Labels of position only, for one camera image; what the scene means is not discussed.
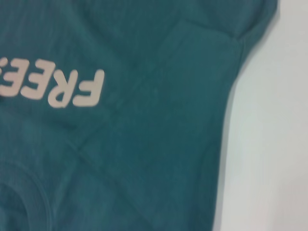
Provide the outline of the teal blue FREE t-shirt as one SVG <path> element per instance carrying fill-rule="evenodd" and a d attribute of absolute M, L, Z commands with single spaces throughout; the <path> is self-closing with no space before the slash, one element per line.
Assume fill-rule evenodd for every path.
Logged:
<path fill-rule="evenodd" d="M 231 87 L 278 0 L 0 0 L 0 231 L 212 231 Z"/>

